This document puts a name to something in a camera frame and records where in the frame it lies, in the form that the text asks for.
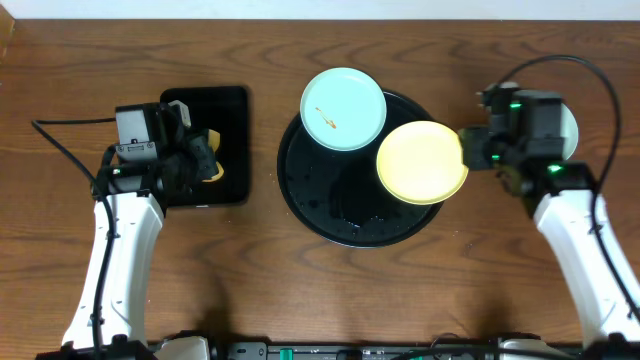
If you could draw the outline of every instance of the black plate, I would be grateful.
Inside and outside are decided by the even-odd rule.
[[[169,207],[242,203],[249,194],[249,101],[241,86],[169,89],[160,101],[180,100],[189,107],[191,125],[220,133],[216,159],[220,180],[192,186],[191,194],[169,199]]]
[[[278,151],[278,182],[291,211],[309,229],[339,244],[380,247],[417,233],[438,213],[442,202],[412,205],[382,185],[376,156],[395,128],[415,120],[433,120],[410,99],[384,91],[387,118],[380,135],[354,151],[327,149],[307,133],[298,114]]]

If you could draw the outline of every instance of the wooden table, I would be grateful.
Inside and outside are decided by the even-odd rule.
[[[276,179],[302,90],[327,68],[366,71],[457,129],[487,120],[476,91],[550,53],[588,57],[620,93],[624,136],[605,193],[638,270],[640,24],[19,21],[0,67],[0,356],[58,347],[94,232],[87,181],[29,121],[109,117],[167,88],[233,84],[251,94],[251,193],[240,207],[169,211],[149,283],[149,339],[200,327],[225,340],[424,342],[445,331],[526,331],[579,341],[555,257],[492,172],[470,174],[419,234],[375,250],[311,233]],[[575,158],[599,171],[612,115],[595,77],[549,64],[518,80],[566,96],[580,126]],[[94,170],[117,139],[113,124],[51,131]]]

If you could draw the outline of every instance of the white wall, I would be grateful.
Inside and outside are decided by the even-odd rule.
[[[16,19],[640,20],[640,0],[0,0]]]

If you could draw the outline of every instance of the black round tray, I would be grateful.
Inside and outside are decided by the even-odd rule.
[[[384,91],[384,128],[367,146],[354,151],[327,149],[313,140],[298,114],[282,137],[278,182],[285,201],[309,229],[336,243],[354,247],[395,244],[417,233],[438,213],[442,202],[412,205],[382,185],[376,156],[395,128],[415,120],[433,120],[418,104]]]

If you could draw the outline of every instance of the light blue plate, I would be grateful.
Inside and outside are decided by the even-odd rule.
[[[300,101],[300,116],[309,135],[329,149],[350,151],[378,136],[387,117],[380,86],[367,74],[335,68],[318,74]]]

